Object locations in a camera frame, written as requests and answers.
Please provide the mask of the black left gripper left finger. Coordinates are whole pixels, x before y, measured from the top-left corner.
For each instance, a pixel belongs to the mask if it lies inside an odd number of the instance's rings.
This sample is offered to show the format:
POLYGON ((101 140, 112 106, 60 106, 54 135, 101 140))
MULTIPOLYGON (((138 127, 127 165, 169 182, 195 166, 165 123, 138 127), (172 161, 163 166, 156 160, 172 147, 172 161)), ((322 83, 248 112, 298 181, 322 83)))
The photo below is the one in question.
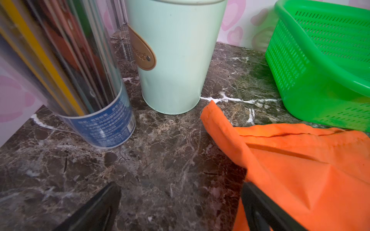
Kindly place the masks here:
POLYGON ((121 188, 110 182, 55 231, 111 231, 119 208, 121 188))

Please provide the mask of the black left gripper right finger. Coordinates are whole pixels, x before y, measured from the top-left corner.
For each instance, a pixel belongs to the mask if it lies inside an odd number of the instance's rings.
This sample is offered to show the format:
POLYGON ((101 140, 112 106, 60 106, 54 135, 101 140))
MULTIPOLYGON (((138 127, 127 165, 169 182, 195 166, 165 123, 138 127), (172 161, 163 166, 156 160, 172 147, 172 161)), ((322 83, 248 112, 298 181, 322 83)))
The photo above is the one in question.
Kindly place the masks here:
POLYGON ((251 231, 306 230, 252 182, 243 183, 241 199, 251 231))

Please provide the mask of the orange shorts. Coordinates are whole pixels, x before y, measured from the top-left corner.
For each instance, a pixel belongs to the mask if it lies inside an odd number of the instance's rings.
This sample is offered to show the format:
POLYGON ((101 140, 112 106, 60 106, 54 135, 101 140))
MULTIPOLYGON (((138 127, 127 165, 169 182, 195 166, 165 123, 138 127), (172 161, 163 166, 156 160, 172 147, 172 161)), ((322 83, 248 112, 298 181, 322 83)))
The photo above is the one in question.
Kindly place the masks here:
POLYGON ((370 139, 305 124, 233 127, 210 102, 200 116, 217 146, 309 231, 370 228, 370 139))

